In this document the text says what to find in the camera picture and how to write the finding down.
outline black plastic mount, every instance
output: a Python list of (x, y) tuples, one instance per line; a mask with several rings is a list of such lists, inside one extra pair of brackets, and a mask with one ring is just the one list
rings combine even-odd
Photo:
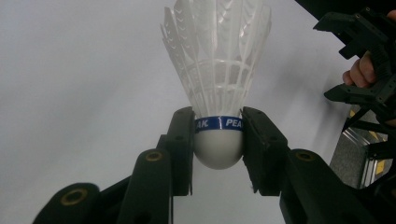
[(324, 93), (331, 101), (361, 106), (359, 115), (344, 129), (369, 110), (382, 120), (396, 118), (392, 97), (396, 90), (396, 23), (366, 7), (353, 15), (327, 13), (314, 29), (332, 32), (343, 41), (346, 46), (340, 54), (346, 59), (361, 57), (366, 51), (371, 53), (377, 75), (374, 85), (364, 89), (341, 84)]
[[(286, 223), (388, 223), (396, 219), (396, 175), (373, 193), (344, 185), (316, 153), (290, 150), (260, 110), (244, 107), (244, 163), (254, 191), (279, 196)], [(81, 183), (56, 193), (34, 224), (173, 223), (173, 197), (191, 189), (193, 112), (178, 110), (157, 148), (142, 152), (133, 174), (108, 189)]]
[(295, 0), (306, 11), (320, 20), (326, 13), (336, 11), (353, 14), (363, 7), (370, 7), (382, 14), (396, 8), (395, 1), (389, 0)]

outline white backdrop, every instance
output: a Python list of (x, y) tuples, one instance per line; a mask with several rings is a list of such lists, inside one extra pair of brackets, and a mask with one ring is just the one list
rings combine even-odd
[[(105, 189), (156, 146), (189, 105), (163, 46), (174, 1), (0, 2), (0, 223), (31, 223), (59, 189)], [(246, 105), (265, 112), (291, 148), (330, 162), (347, 106), (323, 92), (351, 62), (333, 35), (292, 0), (266, 0), (272, 31)], [(253, 194), (240, 161), (194, 161), (194, 194), (175, 198), (175, 223), (284, 223), (277, 197)]]

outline human hand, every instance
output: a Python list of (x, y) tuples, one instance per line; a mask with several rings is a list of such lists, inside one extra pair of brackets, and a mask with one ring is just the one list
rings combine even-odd
[[(388, 14), (388, 18), (396, 21), (396, 10), (392, 10)], [(354, 62), (349, 71), (343, 74), (343, 80), (348, 86), (356, 84), (360, 88), (368, 88), (371, 84), (375, 83), (376, 75), (369, 51), (361, 59)]]

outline shuttlecock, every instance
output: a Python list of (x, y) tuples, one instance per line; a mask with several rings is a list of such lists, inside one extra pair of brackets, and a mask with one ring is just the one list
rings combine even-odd
[(210, 168), (242, 156), (240, 109), (270, 17), (262, 0), (177, 0), (165, 8), (163, 43), (196, 115), (194, 153)]

